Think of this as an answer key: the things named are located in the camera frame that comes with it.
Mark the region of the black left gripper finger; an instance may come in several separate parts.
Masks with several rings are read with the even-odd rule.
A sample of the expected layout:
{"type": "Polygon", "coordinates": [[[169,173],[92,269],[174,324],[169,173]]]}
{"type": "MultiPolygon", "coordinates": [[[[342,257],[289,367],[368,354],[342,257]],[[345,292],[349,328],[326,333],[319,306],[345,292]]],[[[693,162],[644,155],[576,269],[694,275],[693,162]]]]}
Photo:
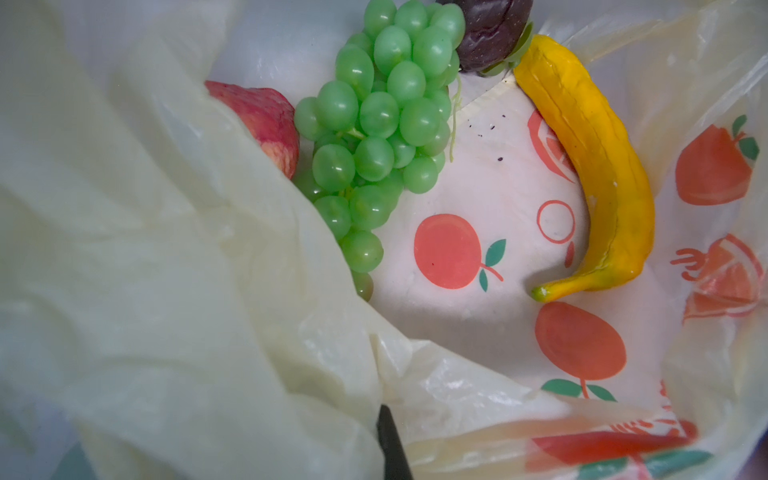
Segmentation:
{"type": "Polygon", "coordinates": [[[380,408],[377,434],[384,455],[384,479],[413,480],[393,415],[387,405],[382,405],[380,408]]]}

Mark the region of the yellowish printed plastic bag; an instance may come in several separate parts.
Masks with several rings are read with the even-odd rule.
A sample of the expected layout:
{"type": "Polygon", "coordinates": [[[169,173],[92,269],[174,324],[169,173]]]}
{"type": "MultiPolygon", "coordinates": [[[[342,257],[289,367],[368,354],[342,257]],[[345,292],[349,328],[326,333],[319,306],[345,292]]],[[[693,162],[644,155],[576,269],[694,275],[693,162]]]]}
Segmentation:
{"type": "Polygon", "coordinates": [[[539,1],[651,182],[631,283],[528,295],[584,197],[511,77],[380,230],[371,301],[207,78],[291,100],[361,1],[1,5],[1,400],[102,479],[731,479],[767,427],[767,5],[539,1]]]}

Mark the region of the yellow fake banana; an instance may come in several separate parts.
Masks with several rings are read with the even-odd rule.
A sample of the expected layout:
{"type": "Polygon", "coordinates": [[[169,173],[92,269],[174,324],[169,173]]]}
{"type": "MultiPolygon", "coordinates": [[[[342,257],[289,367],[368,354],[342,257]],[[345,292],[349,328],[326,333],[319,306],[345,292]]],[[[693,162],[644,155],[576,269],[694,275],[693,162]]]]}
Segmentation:
{"type": "Polygon", "coordinates": [[[590,217],[578,269],[534,287],[532,298],[548,303],[635,279],[653,247],[655,210],[623,122],[577,56],[548,36],[533,37],[514,76],[574,165],[590,217]]]}

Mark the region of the dark brown fake fruit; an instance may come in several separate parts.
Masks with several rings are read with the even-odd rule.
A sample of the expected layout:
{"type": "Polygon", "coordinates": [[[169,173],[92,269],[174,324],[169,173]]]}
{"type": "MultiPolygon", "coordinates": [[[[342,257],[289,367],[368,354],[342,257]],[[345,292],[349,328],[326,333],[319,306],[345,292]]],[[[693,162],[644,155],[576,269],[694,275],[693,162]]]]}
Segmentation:
{"type": "Polygon", "coordinates": [[[495,67],[517,46],[532,10],[532,0],[457,0],[465,34],[457,52],[460,69],[478,73],[495,67]]]}

